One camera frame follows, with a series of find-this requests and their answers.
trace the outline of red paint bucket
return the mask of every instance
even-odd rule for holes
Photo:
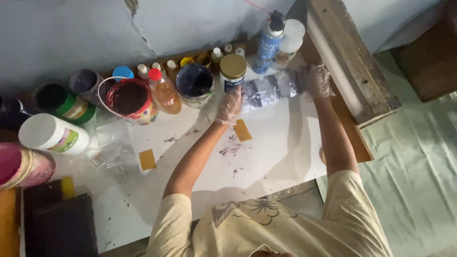
[[[116,82],[106,95],[106,103],[109,111],[138,125],[151,124],[159,112],[151,89],[137,79]]]
[[[0,143],[0,190],[45,183],[55,172],[54,159],[12,143]]]

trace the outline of beige t-shirt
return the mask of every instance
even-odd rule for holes
[[[322,219],[253,199],[214,207],[192,237],[191,222],[187,196],[163,199],[145,256],[248,257],[259,249],[295,257],[392,256],[360,176],[353,171],[330,176]]]

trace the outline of light green sheet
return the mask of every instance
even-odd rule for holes
[[[393,254],[429,256],[457,245],[457,95],[424,104],[389,52],[375,58],[403,107],[362,130],[375,158],[359,164],[363,186]]]

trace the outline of orange tape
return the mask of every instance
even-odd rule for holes
[[[239,119],[236,121],[236,125],[233,126],[233,129],[236,132],[236,135],[238,136],[240,142],[246,141],[246,140],[251,140],[251,134],[248,131],[248,128],[246,127],[246,124],[244,123],[244,120]]]
[[[152,152],[152,149],[143,151],[138,154],[140,156],[140,163],[141,163],[141,169],[142,170],[148,170],[148,169],[155,169],[157,166],[155,165],[155,159],[154,159],[154,153]]]

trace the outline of white wire handle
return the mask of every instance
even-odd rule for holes
[[[103,100],[102,100],[101,97],[100,97],[100,87],[101,87],[101,85],[102,85],[103,83],[105,83],[106,81],[111,80],[111,79],[128,79],[128,78],[126,78],[126,77],[114,76],[114,77],[109,77],[109,78],[103,80],[103,81],[100,83],[100,85],[98,85],[98,89],[97,89],[98,99],[100,100],[101,104],[103,105],[103,107],[105,107],[106,110],[108,110],[109,112],[111,112],[111,113],[113,113],[113,114],[115,114],[115,115],[117,115],[117,116],[119,116],[119,117],[126,118],[125,116],[122,116],[121,114],[112,111],[108,106],[105,105],[105,103],[103,102]]]

